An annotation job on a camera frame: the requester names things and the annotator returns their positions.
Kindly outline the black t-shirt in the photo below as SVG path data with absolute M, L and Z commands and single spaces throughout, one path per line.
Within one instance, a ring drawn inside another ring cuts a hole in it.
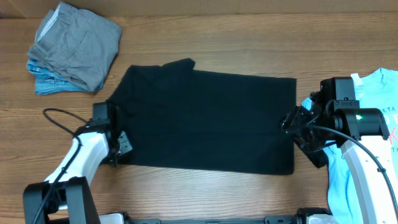
M 125 164 L 290 175 L 294 144 L 280 128 L 293 78 L 195 70 L 189 58 L 128 68 L 108 100 L 132 150 Z

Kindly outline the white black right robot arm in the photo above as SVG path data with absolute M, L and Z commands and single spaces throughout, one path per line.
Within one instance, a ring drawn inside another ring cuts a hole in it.
M 312 108 L 296 106 L 281 128 L 312 161 L 327 146 L 340 148 L 353 177 L 363 222 L 397 223 L 397 179 L 382 112 L 360 107 L 350 77 L 323 80 L 320 91 L 310 97 Z

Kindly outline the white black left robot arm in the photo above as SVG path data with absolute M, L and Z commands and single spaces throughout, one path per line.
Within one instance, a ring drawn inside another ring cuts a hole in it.
M 105 162 L 116 165 L 125 154 L 119 143 L 117 107 L 107 102 L 95 103 L 93 117 L 71 134 L 72 146 L 60 165 L 43 182 L 25 188 L 25 222 L 130 223 L 126 212 L 100 215 L 90 190 L 98 167 Z M 59 210 L 66 210 L 68 216 L 50 219 Z

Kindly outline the black garment with white logo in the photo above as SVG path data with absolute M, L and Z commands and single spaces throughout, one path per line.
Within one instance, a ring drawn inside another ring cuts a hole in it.
M 307 156 L 310 162 L 317 168 L 321 168 L 328 164 L 328 157 L 323 151 L 326 145 L 312 146 L 305 142 L 295 141 L 298 148 Z

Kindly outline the light blue printed t-shirt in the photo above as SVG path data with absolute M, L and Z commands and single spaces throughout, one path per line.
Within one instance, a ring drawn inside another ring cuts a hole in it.
M 356 99 L 361 108 L 377 108 L 386 120 L 392 163 L 397 170 L 397 71 L 379 68 L 359 78 L 352 74 Z M 349 167 L 336 145 L 320 151 L 328 159 L 328 205 L 338 223 L 362 223 L 363 218 Z

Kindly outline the folded blue garment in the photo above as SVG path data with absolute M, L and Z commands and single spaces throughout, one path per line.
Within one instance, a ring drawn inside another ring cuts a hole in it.
M 83 88 L 68 82 L 47 68 L 38 66 L 36 60 L 28 60 L 27 70 L 35 77 L 35 94 L 37 95 L 49 95 L 63 91 L 86 92 Z

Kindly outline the folded grey shirt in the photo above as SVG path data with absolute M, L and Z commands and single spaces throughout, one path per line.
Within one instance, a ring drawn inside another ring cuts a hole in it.
M 121 36 L 116 23 L 60 2 L 43 19 L 27 56 L 86 92 L 96 92 L 104 85 Z

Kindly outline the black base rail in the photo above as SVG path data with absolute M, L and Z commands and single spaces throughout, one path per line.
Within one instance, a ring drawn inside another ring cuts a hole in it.
M 128 219 L 128 224 L 296 224 L 295 215 L 266 216 L 264 218 L 232 218 L 232 219 L 205 219 L 205 220 L 160 220 L 153 219 Z

